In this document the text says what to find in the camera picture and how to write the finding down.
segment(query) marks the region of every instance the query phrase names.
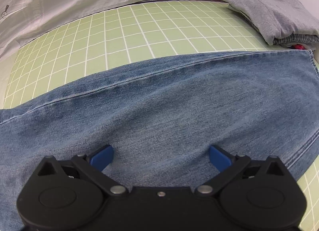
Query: hem of jeans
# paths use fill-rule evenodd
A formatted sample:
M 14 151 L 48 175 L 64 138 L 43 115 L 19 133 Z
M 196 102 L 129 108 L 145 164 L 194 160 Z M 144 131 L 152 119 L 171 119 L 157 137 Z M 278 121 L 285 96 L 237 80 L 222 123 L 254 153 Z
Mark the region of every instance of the hem of jeans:
M 286 167 L 290 169 L 301 158 L 301 156 L 310 149 L 318 137 L 319 129 L 317 129 L 315 133 L 298 149 L 298 151 L 285 162 Z
M 22 117 L 24 115 L 27 115 L 28 113 L 31 113 L 31 112 L 33 112 L 33 111 L 35 111 L 37 109 L 42 108 L 42 107 L 45 107 L 45 106 L 48 106 L 48 105 L 51 105 L 51 104 L 54 104 L 54 103 L 57 103 L 57 102 L 60 102 L 60 101 L 65 101 L 65 100 L 77 98 L 77 97 L 80 97 L 80 96 L 86 96 L 86 95 L 89 95 L 89 94 L 92 94 L 92 93 L 97 93 L 99 91 L 103 91 L 103 90 L 108 89 L 108 88 L 112 88 L 112 87 L 115 87 L 115 86 L 119 86 L 119 85 L 122 85 L 122 84 L 126 84 L 126 83 L 129 83 L 129 82 L 133 82 L 133 81 L 140 80 L 140 79 L 143 79 L 143 78 L 147 78 L 147 77 L 150 77 L 150 76 L 154 76 L 154 75 L 157 75 L 157 74 L 166 73 L 168 71 L 181 69 L 181 68 L 184 68 L 184 67 L 189 67 L 189 66 L 192 66 L 194 64 L 205 63 L 205 62 L 209 62 L 209 61 L 213 61 L 213 60 L 223 60 L 223 59 L 235 58 L 235 57 L 239 57 L 239 56 L 245 57 L 247 55 L 251 55 L 251 54 L 255 54 L 255 53 L 259 53 L 259 54 L 260 53 L 271 53 L 271 52 L 279 53 L 279 52 L 290 52 L 290 51 L 295 51 L 295 50 L 289 49 L 289 50 L 279 50 L 279 51 L 252 51 L 252 52 L 244 52 L 242 54 L 230 55 L 230 56 L 226 56 L 226 57 L 207 58 L 207 59 L 201 59 L 201 60 L 197 60 L 197 61 L 192 61 L 192 62 L 183 64 L 183 65 L 180 65 L 180 66 L 173 66 L 173 67 L 168 68 L 168 69 L 162 69 L 162 70 L 158 70 L 156 72 L 146 73 L 146 74 L 143 74 L 143 75 L 140 75 L 140 76 L 129 78 L 129 79 L 126 79 L 124 81 L 119 81 L 119 82 L 116 82 L 116 83 L 108 85 L 108 86 L 103 86 L 103 87 L 99 87 L 99 88 L 96 88 L 96 89 L 93 89 L 93 90 L 80 92 L 80 93 L 77 93 L 77 94 L 72 94 L 72 95 L 65 96 L 65 97 L 62 97 L 62 98 L 59 98 L 59 99 L 54 99 L 54 100 L 51 100 L 49 102 L 45 102 L 44 104 L 42 104 L 40 106 L 37 106 L 37 107 L 35 107 L 35 108 L 33 108 L 33 109 L 29 110 L 29 111 L 26 111 L 25 113 L 23 113 L 21 115 L 16 115 L 16 116 L 13 116 L 11 118 L 8 118 L 8 119 L 0 122 L 0 125 L 2 125 L 4 123 L 7 123 L 7 122 L 9 122 L 9 121 L 11 121 L 11 120 L 13 120 L 15 118 L 19 118 L 19 117 Z
M 312 65 L 314 66 L 315 71 L 316 71 L 316 73 L 317 73 L 317 76 L 318 76 L 318 78 L 319 78 L 319 72 L 318 72 L 318 68 L 317 68 L 317 66 L 316 66 L 316 64 L 315 64 L 314 53 L 312 52 L 312 50 L 307 50 L 307 51 L 308 51 L 309 56 L 310 56 L 310 61 L 311 61 Z

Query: folded clothes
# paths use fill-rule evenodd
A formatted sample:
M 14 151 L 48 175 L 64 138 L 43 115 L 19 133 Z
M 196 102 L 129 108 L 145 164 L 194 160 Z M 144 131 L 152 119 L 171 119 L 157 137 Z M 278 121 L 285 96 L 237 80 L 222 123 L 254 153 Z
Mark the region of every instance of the folded clothes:
M 269 45 L 318 43 L 319 20 L 298 0 L 223 0 L 241 13 Z

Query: blue denim fabric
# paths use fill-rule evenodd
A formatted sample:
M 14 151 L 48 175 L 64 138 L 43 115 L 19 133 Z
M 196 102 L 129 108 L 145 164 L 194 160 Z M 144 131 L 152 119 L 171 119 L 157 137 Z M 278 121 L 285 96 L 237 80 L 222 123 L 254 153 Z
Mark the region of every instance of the blue denim fabric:
M 218 172 L 217 144 L 252 159 L 278 155 L 295 179 L 319 153 L 319 78 L 312 53 L 223 52 L 138 62 L 0 110 L 0 230 L 22 223 L 16 198 L 46 155 L 104 144 L 103 172 L 127 187 L 191 186 Z

